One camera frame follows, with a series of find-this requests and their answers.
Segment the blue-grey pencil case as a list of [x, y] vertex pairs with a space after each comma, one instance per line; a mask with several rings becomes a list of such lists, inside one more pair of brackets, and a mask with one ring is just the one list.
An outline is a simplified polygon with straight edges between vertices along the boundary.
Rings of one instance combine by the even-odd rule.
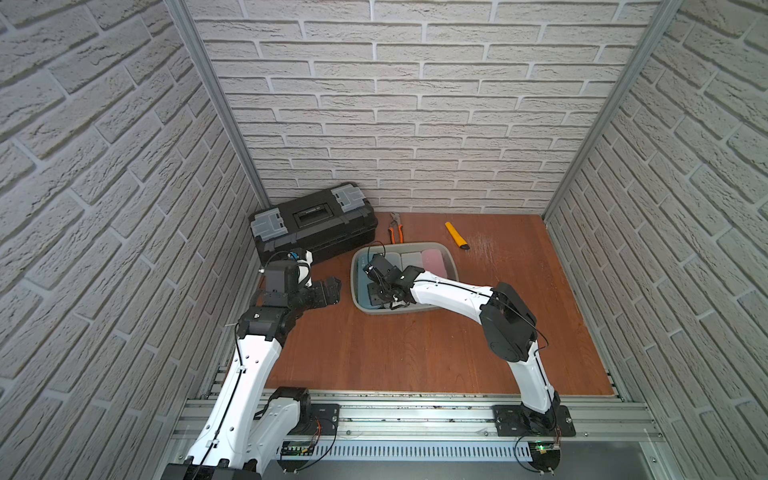
[[372, 284], [372, 281], [368, 278], [364, 272], [364, 267], [367, 265], [367, 261], [360, 257], [357, 261], [357, 283], [356, 283], [356, 299], [362, 310], [376, 310], [381, 309], [383, 305], [381, 303], [373, 303], [369, 294], [368, 286]]

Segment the clear pencil case with label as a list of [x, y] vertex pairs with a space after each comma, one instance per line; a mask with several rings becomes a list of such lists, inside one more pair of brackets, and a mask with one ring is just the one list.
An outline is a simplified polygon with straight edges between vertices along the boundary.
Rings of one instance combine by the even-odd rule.
[[396, 267], [396, 268], [398, 268], [398, 269], [400, 269], [400, 270], [402, 270], [402, 269], [403, 269], [403, 264], [402, 264], [402, 257], [401, 257], [401, 255], [400, 255], [399, 253], [397, 253], [397, 252], [391, 252], [391, 251], [388, 251], [388, 252], [385, 254], [385, 259], [386, 259], [386, 260], [387, 260], [387, 261], [388, 261], [388, 262], [389, 262], [391, 265], [393, 265], [394, 267]]

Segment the clear pencil case with barcode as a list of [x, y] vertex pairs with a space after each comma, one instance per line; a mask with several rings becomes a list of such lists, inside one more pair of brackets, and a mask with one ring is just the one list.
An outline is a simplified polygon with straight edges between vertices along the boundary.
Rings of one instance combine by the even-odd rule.
[[414, 266], [424, 269], [423, 255], [421, 251], [403, 253], [401, 255], [401, 263], [403, 268]]

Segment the pink pencil case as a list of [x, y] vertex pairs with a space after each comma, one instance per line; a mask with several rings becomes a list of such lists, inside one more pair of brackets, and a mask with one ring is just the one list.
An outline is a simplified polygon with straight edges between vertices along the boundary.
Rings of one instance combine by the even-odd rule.
[[447, 278], [446, 264], [443, 258], [443, 254], [439, 249], [431, 248], [421, 252], [422, 267], [431, 272], [432, 274]]

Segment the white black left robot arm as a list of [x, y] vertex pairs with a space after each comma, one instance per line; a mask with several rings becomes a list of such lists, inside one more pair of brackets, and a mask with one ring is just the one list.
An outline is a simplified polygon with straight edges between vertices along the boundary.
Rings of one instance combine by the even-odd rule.
[[290, 431], [309, 423], [305, 389], [278, 389], [264, 409], [258, 405], [296, 321], [340, 300], [340, 280], [312, 281], [312, 261], [311, 252], [296, 249], [261, 267], [265, 284], [235, 324], [235, 350], [218, 399], [186, 458], [168, 464], [163, 478], [259, 479]]

